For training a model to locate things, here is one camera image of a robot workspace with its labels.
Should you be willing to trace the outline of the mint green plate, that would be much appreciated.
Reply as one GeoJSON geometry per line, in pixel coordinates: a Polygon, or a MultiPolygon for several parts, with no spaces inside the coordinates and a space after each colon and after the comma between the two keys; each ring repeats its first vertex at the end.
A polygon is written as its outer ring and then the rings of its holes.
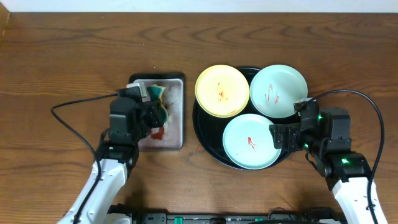
{"type": "Polygon", "coordinates": [[[302,74],[287,65],[270,65],[260,70],[250,84],[250,99],[255,109],[270,118],[292,116],[294,104],[308,96],[302,74]]]}
{"type": "Polygon", "coordinates": [[[281,150],[274,147],[269,130],[273,122],[258,114],[242,114],[233,118],[223,131],[226,155],[238,166],[259,170],[271,166],[281,150]]]}

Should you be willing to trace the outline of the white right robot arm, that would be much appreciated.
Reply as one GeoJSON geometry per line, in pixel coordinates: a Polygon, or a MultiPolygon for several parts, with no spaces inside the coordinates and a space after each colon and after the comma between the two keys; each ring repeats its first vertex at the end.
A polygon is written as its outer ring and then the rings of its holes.
{"type": "Polygon", "coordinates": [[[371,168],[351,149],[351,119],[343,108],[319,108],[316,101],[294,105],[299,121],[272,124],[274,147],[288,153],[304,150],[307,161],[325,178],[348,223],[386,223],[371,168]]]}

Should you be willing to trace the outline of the green yellow sponge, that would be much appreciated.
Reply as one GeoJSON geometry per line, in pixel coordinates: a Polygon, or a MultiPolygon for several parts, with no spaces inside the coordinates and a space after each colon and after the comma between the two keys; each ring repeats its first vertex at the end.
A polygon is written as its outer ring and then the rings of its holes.
{"type": "Polygon", "coordinates": [[[156,101],[156,100],[159,101],[162,121],[163,121],[163,123],[167,123],[168,119],[169,119],[169,114],[163,104],[163,101],[162,101],[162,95],[163,95],[164,91],[165,91],[164,86],[160,86],[160,85],[156,85],[156,84],[147,87],[147,92],[149,94],[150,100],[151,101],[156,101]]]}

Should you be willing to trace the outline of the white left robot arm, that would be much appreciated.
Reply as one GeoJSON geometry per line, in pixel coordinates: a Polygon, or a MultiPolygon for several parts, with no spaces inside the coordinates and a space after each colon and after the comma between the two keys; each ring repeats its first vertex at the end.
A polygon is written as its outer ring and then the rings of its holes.
{"type": "Polygon", "coordinates": [[[167,112],[160,93],[146,100],[138,91],[118,90],[110,103],[109,128],[92,149],[94,163],[84,188],[60,223],[131,222],[129,215],[109,212],[111,204],[129,178],[139,157],[138,143],[150,129],[160,128],[167,112]]]}

